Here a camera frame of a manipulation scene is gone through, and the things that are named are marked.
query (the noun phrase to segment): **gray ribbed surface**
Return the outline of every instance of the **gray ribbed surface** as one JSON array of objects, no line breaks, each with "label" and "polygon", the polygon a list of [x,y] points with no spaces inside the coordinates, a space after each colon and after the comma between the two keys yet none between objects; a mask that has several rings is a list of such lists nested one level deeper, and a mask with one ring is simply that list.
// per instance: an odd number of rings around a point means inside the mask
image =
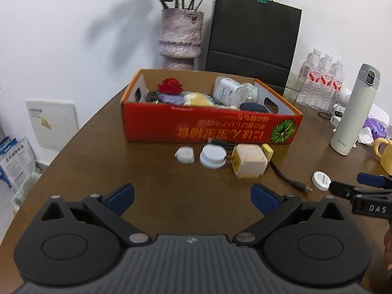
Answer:
[{"label": "gray ribbed surface", "polygon": [[359,285],[318,290],[292,285],[271,273],[254,249],[224,235],[160,235],[149,246],[130,248],[103,278],[69,289],[26,284],[18,294],[366,294]]}]

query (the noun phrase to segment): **brown wooden table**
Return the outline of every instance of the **brown wooden table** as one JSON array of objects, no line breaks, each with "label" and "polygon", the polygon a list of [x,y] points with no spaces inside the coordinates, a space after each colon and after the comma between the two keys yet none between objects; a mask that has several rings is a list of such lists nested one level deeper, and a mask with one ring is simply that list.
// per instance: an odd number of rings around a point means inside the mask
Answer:
[{"label": "brown wooden table", "polygon": [[[109,101],[72,138],[41,177],[23,203],[0,246],[0,293],[9,294],[22,283],[13,250],[36,211],[53,194],[66,201],[91,193],[107,194],[125,182],[136,188],[135,203],[123,218],[152,237],[158,233],[235,233],[262,215],[250,202],[254,180],[238,179],[229,165],[218,170],[198,161],[202,144],[192,144],[196,162],[183,165],[174,158],[179,143],[127,142],[123,137],[120,95]],[[359,172],[385,174],[369,147],[358,145],[347,157],[329,146],[333,126],[316,111],[300,107],[304,118],[291,145],[273,146],[273,160],[289,178],[312,186],[314,171],[333,180],[355,184]],[[293,190],[268,169],[259,182],[279,194]],[[304,199],[319,201],[325,195],[314,188]],[[347,209],[349,202],[342,200]],[[383,237],[387,221],[353,216],[373,249],[365,282],[374,293],[390,293]]]}]

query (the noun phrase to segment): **red box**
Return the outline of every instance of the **red box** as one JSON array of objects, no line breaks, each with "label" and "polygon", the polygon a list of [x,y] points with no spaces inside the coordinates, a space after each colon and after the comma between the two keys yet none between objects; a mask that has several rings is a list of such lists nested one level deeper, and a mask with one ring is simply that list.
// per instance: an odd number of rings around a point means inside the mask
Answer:
[{"label": "red box", "polygon": [[[146,102],[149,91],[173,77],[184,90],[212,94],[217,77],[227,76],[258,88],[258,102],[277,113],[255,113],[214,107]],[[121,99],[125,137],[130,141],[205,142],[218,138],[235,143],[290,144],[302,113],[258,79],[223,73],[139,70]]]}]

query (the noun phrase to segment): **white wall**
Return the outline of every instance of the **white wall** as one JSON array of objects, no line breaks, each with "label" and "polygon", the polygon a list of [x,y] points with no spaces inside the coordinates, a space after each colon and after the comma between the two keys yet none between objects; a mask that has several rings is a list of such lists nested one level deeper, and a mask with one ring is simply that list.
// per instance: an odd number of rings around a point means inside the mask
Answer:
[{"label": "white wall", "polygon": [[[207,26],[212,1],[200,8]],[[344,83],[351,88],[367,62],[381,72],[376,104],[392,116],[392,0],[276,1],[303,10],[293,72],[318,48],[346,63]],[[56,153],[39,147],[25,100],[73,100],[85,124],[138,68],[160,66],[160,9],[158,0],[0,0],[5,131],[26,135],[38,160],[50,163]]]}]

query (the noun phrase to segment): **red artificial rose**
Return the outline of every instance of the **red artificial rose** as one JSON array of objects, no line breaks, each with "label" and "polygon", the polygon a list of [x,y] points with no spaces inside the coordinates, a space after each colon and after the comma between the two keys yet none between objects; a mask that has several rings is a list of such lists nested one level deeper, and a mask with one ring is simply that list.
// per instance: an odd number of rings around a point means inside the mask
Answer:
[{"label": "red artificial rose", "polygon": [[182,84],[175,78],[166,78],[162,81],[162,84],[158,85],[159,93],[179,95],[183,92]]}]

